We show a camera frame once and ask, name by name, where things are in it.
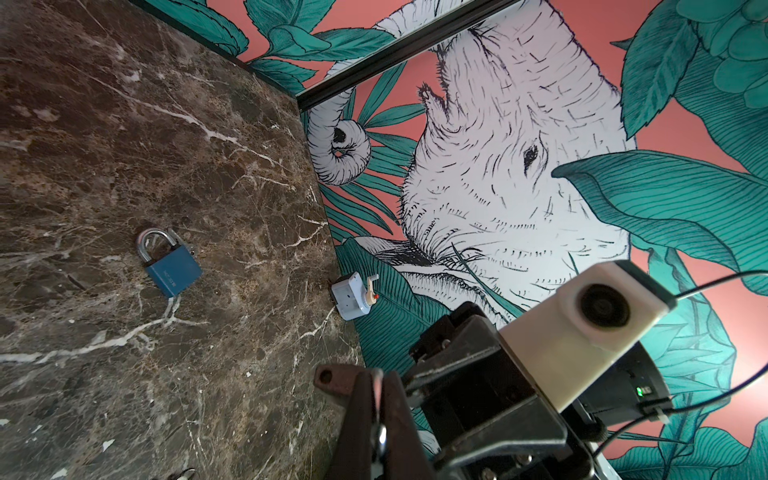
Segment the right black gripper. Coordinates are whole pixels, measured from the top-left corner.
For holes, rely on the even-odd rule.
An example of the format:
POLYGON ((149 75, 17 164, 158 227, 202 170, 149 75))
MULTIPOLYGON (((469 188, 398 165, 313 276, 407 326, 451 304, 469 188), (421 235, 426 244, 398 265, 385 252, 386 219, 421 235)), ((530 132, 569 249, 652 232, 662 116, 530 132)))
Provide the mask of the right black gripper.
POLYGON ((589 449, 479 306, 465 302, 411 347, 409 403, 439 445, 439 479, 594 479, 589 449))

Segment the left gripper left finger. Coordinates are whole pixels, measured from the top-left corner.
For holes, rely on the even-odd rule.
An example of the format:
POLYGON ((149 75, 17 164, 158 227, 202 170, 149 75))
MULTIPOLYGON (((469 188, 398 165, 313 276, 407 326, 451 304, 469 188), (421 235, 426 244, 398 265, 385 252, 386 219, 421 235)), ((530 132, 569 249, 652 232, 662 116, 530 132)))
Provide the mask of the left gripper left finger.
POLYGON ((323 386, 347 400, 346 413, 325 479, 371 479, 372 429, 378 419, 374 377, 361 368, 324 368, 323 386))

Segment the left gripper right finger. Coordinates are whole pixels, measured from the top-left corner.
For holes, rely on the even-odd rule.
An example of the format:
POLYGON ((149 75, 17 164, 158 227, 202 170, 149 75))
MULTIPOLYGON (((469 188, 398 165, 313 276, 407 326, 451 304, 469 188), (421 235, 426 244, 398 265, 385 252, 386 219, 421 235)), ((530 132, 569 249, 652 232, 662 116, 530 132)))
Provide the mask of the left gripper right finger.
POLYGON ((386 428, 383 479, 434 479, 435 472, 419 438, 400 377, 384 375, 380 420, 386 428))

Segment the dark padlock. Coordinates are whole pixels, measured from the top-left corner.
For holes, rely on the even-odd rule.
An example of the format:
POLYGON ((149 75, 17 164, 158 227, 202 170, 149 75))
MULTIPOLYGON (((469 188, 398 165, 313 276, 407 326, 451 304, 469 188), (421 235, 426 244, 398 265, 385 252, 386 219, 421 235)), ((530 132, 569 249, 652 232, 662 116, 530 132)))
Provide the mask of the dark padlock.
POLYGON ((370 466, 378 460, 381 443, 383 373, 351 364, 325 364, 315 369, 313 385, 345 409, 337 444, 342 459, 370 466))

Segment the blue padlock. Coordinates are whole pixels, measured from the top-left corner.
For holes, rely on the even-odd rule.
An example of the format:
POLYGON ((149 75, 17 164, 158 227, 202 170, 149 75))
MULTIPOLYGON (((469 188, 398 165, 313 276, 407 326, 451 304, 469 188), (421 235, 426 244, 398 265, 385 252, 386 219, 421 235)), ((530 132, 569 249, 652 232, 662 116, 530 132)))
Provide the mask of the blue padlock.
POLYGON ((148 228, 140 232, 136 239, 136 249, 144 261, 146 273, 168 298, 177 297, 203 274, 191 251, 170 231, 148 228), (159 259, 152 257, 147 249, 152 237, 162 238, 170 246, 169 252, 159 259))

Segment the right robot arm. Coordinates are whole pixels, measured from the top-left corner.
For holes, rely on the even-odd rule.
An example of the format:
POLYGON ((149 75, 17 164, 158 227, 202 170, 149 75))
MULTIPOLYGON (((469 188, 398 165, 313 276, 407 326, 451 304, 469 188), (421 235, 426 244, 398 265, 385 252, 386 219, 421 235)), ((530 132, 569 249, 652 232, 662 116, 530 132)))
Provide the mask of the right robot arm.
POLYGON ((411 348, 408 399, 437 439, 441 479, 606 479, 595 450, 608 428, 671 403, 641 344, 599 349, 554 301, 493 331, 471 303, 411 348))

